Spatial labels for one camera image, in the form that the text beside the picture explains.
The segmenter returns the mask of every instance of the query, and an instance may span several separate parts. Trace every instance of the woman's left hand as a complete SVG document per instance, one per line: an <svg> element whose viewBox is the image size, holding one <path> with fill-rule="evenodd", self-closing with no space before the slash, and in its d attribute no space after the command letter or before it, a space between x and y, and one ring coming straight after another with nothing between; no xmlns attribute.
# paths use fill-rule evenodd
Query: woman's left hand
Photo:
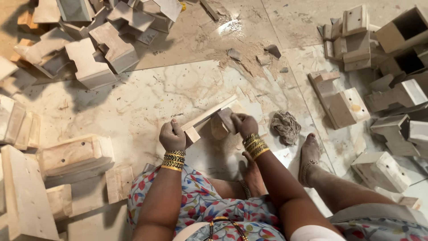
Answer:
<svg viewBox="0 0 428 241"><path fill-rule="evenodd" d="M176 119L163 124L159 141L166 151L181 151L186 148L186 135Z"/></svg>

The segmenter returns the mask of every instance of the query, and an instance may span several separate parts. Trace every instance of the toe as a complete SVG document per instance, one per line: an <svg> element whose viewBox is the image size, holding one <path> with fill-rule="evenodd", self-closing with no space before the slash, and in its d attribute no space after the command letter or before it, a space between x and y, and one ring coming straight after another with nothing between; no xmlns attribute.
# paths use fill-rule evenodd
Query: toe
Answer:
<svg viewBox="0 0 428 241"><path fill-rule="evenodd" d="M306 137L306 140L305 140L305 143L304 144L306 144L306 145L311 145L311 144L313 144L314 142L316 142L316 136L315 136L315 134L314 133L310 133L307 137Z"/></svg>

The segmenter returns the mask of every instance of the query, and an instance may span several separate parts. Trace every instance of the foot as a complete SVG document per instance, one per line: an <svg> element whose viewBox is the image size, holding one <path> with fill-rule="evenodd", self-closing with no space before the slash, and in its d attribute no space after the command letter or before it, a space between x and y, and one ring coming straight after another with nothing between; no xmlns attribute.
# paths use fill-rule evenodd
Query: foot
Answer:
<svg viewBox="0 0 428 241"><path fill-rule="evenodd" d="M299 173L299 182L304 185L303 183L303 169L305 168L306 164L313 160L314 162L318 162L320 160L320 148L318 146L317 139L315 137L314 133L310 133L306 137L305 143L303 143L302 146L302 155L300 156L301 163L300 163L300 173ZM306 182L309 182L309 176L310 176L310 170L314 169L313 167L316 166L316 164L311 165L308 170L306 171Z"/></svg>
<svg viewBox="0 0 428 241"><path fill-rule="evenodd" d="M251 197L266 195L268 192L266 191L265 184L263 183L259 167L247 151L244 151L242 155L248 160L247 174L245 175L244 180L251 192Z"/></svg>

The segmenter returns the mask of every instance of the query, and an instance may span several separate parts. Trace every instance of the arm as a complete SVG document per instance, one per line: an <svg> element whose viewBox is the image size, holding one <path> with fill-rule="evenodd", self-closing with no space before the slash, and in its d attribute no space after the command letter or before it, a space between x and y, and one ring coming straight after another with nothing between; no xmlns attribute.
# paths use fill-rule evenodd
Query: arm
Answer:
<svg viewBox="0 0 428 241"><path fill-rule="evenodd" d="M184 150L186 137L175 119L165 123L159 141L167 151ZM171 241L181 205L181 172L161 168L150 187L132 234L133 241Z"/></svg>
<svg viewBox="0 0 428 241"><path fill-rule="evenodd" d="M258 133L256 120L245 114L231 116L242 138ZM266 189L279 211L284 225L284 235L289 240L296 229L306 225L318 225L340 232L318 211L302 185L271 151L256 158Z"/></svg>

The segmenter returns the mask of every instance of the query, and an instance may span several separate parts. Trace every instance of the leg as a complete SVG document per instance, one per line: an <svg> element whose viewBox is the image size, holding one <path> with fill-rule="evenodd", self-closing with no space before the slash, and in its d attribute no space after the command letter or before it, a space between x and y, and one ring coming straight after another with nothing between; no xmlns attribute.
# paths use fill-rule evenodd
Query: leg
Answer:
<svg viewBox="0 0 428 241"><path fill-rule="evenodd" d="M311 159L318 161L319 158L319 146L315 134L311 133L302 146L300 174L306 163ZM319 165L312 165L309 167L306 173L306 181L317 190L318 194L333 214L342 209L364 203L396 204L389 198L369 188L343 180L325 171Z"/></svg>
<svg viewBox="0 0 428 241"><path fill-rule="evenodd" d="M267 194L265 185L263 184L262 175L260 174L256 163L248 152L243 152L242 154L248 160L248 168L244 180L251 192L251 196L258 197ZM209 181L223 199L247 199L239 182L223 181L218 179L209 179Z"/></svg>
<svg viewBox="0 0 428 241"><path fill-rule="evenodd" d="M223 181L219 179L208 179L214 186L221 198L242 199L245 200L245 193L239 182Z"/></svg>

